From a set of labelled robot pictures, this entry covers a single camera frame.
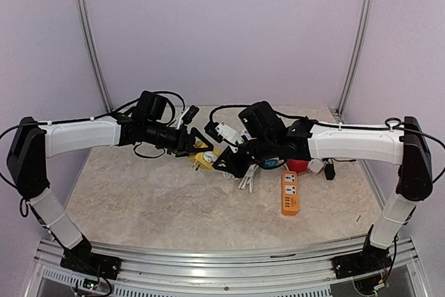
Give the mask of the yellow cube socket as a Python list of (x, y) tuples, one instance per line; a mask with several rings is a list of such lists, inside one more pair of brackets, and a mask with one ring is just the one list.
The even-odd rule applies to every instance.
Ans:
[(195, 170), (211, 170), (219, 155), (220, 150), (215, 147), (211, 151), (191, 154), (188, 156), (188, 160), (193, 164)]

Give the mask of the red cube socket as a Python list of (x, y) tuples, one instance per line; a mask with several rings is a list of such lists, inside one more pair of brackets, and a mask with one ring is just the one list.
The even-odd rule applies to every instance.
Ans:
[(309, 162), (289, 159), (286, 161), (286, 166), (288, 170), (300, 174), (308, 171)]

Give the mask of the black plug with cable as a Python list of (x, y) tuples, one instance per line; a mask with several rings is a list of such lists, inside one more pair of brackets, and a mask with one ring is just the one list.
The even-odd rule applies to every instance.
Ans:
[(325, 178), (328, 181), (332, 181), (336, 176), (336, 171), (334, 168), (334, 163), (353, 163), (356, 162), (356, 159), (336, 159), (336, 158), (324, 158), (322, 159), (324, 163), (323, 172), (325, 174)]

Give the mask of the white plug adapter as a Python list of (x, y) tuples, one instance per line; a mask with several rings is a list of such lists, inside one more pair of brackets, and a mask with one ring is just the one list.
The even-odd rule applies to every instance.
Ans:
[(323, 160), (320, 159), (312, 159), (307, 166), (307, 171), (318, 175), (320, 172), (323, 171), (325, 167), (325, 162)]

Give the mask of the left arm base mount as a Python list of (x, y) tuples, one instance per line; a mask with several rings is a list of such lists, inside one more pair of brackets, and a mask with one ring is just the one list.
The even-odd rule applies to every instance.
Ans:
[(71, 255), (64, 255), (60, 266), (71, 271), (83, 273), (107, 280), (116, 280), (120, 272), (122, 260), (119, 257), (92, 253), (85, 261)]

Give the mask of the blue plug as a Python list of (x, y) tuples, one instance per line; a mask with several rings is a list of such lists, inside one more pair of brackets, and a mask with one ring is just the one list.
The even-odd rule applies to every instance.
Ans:
[(269, 159), (263, 163), (263, 169), (272, 170), (282, 167), (285, 164), (285, 160), (274, 158)]

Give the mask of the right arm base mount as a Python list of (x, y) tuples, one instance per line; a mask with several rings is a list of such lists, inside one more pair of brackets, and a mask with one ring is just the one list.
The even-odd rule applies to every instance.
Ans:
[(388, 269), (391, 263), (392, 259), (388, 252), (382, 255), (365, 255), (363, 252), (355, 252), (332, 259), (336, 279), (350, 278), (383, 268)]

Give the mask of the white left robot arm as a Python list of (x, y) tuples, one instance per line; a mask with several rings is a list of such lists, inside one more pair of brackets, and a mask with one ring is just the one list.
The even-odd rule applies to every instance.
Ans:
[(84, 273), (97, 266), (91, 244), (67, 215), (50, 188), (47, 159), (94, 147), (122, 147), (147, 143), (166, 154), (190, 156), (213, 150), (213, 144), (196, 128), (189, 129), (198, 107), (184, 109), (179, 123), (162, 122), (165, 108), (171, 107), (165, 93), (143, 91), (127, 104), (105, 115), (78, 120), (37, 121), (23, 118), (11, 127), (15, 133), (6, 159), (12, 177), (8, 184), (17, 190), (23, 211), (33, 215), (69, 253), (70, 261)]

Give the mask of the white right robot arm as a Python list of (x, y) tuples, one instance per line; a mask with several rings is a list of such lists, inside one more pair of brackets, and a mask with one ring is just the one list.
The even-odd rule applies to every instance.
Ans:
[(398, 183), (386, 202), (356, 256), (359, 270), (374, 269), (389, 252), (399, 230), (413, 214), (417, 204), (428, 198), (437, 181), (432, 176), (431, 153), (427, 140), (414, 117), (388, 118), (383, 125), (342, 125), (294, 116), (286, 126), (284, 114), (266, 102), (241, 107), (239, 120), (248, 131), (246, 139), (213, 116), (204, 130), (215, 141), (228, 146), (213, 167), (233, 175), (245, 176), (249, 167), (278, 158), (283, 161), (315, 159), (359, 159), (381, 161), (398, 166)]

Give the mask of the orange power strip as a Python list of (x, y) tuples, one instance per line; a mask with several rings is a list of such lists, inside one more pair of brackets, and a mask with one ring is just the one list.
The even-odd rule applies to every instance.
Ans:
[(285, 170), (282, 173), (281, 199), (283, 216), (295, 216), (300, 211), (298, 176), (293, 171)]

